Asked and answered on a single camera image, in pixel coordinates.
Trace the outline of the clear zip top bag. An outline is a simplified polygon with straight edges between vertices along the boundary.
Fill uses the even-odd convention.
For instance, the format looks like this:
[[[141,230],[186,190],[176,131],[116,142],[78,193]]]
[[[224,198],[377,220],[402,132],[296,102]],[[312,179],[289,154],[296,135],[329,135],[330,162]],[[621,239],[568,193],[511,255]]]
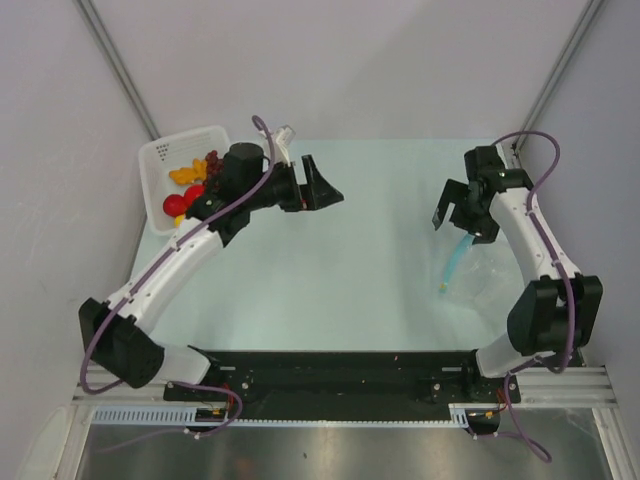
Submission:
[[[446,263],[439,293],[482,315],[508,312],[523,290],[515,256],[506,239],[475,244],[465,234]]]

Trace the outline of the purple fake grapes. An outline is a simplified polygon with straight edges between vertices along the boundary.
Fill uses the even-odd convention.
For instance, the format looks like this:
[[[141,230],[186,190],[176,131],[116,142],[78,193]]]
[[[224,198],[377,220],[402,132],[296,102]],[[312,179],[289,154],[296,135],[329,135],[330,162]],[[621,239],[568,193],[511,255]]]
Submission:
[[[205,192],[208,194],[215,194],[221,188],[224,173],[224,160],[219,156],[217,150],[210,151],[205,156],[205,180],[203,185]]]

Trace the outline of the red fake tomato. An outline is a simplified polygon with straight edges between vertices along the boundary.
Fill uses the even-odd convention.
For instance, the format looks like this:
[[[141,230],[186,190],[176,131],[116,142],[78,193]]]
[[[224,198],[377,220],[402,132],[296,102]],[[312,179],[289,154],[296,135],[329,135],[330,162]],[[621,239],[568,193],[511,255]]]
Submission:
[[[205,192],[205,186],[202,184],[191,185],[183,195],[183,199],[187,207],[190,207],[193,202]]]

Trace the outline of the orange fake food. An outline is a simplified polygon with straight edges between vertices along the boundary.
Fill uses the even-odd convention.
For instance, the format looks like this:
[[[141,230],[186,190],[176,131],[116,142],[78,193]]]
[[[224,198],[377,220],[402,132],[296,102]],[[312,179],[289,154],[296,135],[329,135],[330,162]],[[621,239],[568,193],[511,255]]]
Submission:
[[[190,166],[180,167],[168,173],[169,178],[179,186],[204,183],[207,179],[207,162],[194,158]]]

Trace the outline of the yellow fake lemon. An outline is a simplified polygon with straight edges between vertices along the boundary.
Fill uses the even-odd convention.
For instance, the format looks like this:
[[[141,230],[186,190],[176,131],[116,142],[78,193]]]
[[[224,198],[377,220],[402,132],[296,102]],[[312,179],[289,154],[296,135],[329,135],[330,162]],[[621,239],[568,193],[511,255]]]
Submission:
[[[178,228],[181,225],[181,223],[185,220],[185,218],[186,218],[185,214],[176,216],[174,218],[174,226]]]

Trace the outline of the red fake apple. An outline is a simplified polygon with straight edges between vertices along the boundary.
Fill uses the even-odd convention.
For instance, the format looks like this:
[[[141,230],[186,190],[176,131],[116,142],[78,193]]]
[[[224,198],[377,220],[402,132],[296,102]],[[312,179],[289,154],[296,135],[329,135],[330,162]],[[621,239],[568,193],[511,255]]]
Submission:
[[[165,198],[162,208],[166,215],[176,218],[185,214],[187,203],[182,195],[171,194]]]

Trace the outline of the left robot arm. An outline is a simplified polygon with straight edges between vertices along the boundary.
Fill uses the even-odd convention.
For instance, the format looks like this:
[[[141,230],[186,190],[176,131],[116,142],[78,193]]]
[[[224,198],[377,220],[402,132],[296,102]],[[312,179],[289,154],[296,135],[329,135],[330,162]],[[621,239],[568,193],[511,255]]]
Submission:
[[[80,306],[83,361],[103,367],[117,385],[138,389],[162,379],[185,383],[199,399],[214,397],[221,376],[207,355],[190,346],[162,345],[151,334],[173,297],[249,224],[253,212],[271,207],[309,212],[343,201],[312,156],[303,156],[302,163],[306,181],[300,184],[275,145],[235,143],[210,161],[204,192],[148,266],[108,299],[89,298]]]

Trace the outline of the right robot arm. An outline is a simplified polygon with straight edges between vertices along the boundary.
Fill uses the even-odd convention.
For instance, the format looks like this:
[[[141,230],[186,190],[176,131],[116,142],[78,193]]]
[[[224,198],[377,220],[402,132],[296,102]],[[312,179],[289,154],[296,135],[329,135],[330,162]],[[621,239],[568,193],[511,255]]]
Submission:
[[[604,288],[561,248],[525,170],[507,168],[495,145],[467,151],[464,162],[466,182],[446,181],[432,223],[440,228],[450,221],[475,245],[505,235],[524,283],[505,334],[477,350],[477,367],[461,376],[463,393],[484,401],[496,391],[497,378],[520,368],[541,363],[562,372],[591,340]]]

